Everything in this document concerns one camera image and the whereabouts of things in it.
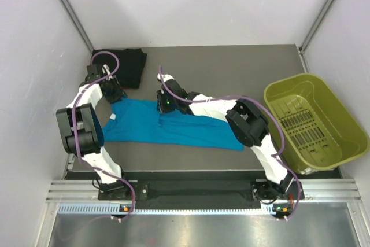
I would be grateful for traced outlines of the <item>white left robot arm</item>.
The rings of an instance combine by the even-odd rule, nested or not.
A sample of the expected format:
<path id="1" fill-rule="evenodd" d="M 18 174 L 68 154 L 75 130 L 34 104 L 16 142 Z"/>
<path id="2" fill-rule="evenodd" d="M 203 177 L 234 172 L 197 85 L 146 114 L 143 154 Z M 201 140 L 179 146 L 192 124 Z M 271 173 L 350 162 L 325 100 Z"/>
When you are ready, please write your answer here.
<path id="1" fill-rule="evenodd" d="M 98 189 L 117 198 L 129 196 L 131 185 L 123 179 L 121 167 L 105 149 L 105 139 L 95 108 L 101 99 L 110 104 L 121 101 L 126 93 L 115 77 L 117 68 L 94 64 L 87 67 L 87 76 L 73 101 L 56 112 L 63 147 L 99 176 Z"/>

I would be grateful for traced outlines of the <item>blue t-shirt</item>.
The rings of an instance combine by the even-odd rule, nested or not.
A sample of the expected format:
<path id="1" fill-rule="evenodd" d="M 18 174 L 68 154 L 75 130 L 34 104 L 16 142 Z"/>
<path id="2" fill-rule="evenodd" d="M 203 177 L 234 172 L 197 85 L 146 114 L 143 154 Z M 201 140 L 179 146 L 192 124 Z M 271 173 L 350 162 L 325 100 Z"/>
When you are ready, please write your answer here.
<path id="1" fill-rule="evenodd" d="M 103 135 L 109 142 L 141 142 L 242 151 L 228 123 L 178 110 L 161 114 L 155 101 L 126 98 L 112 104 Z"/>

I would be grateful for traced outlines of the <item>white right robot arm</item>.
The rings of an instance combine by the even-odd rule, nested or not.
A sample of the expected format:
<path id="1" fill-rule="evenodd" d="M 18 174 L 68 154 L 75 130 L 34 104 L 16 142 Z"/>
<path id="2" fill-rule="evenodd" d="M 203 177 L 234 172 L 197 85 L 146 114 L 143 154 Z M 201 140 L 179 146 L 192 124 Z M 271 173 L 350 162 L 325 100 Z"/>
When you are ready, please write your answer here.
<path id="1" fill-rule="evenodd" d="M 285 139 L 277 120 L 257 101 L 244 96 L 208 97 L 198 92 L 187 92 L 173 76 L 157 75 L 161 88 L 157 91 L 157 110 L 169 113 L 204 116 L 228 123 L 235 138 L 251 148 L 260 161 L 267 179 L 266 184 L 254 190 L 262 197 L 285 197 L 291 191 L 294 175 L 282 162 L 280 155 Z"/>

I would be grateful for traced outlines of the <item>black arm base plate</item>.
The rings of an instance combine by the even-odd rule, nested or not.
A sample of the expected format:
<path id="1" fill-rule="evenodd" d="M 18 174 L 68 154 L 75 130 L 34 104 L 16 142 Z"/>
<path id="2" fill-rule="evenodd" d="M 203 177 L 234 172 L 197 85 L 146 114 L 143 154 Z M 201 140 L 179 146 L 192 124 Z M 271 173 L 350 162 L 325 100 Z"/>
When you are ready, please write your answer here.
<path id="1" fill-rule="evenodd" d="M 292 207 L 294 200 L 304 197 L 293 179 L 281 198 L 271 199 L 271 194 L 257 198 L 254 190 L 267 181 L 262 171 L 126 172 L 125 176 L 135 190 L 137 209 L 248 209 L 278 201 Z"/>

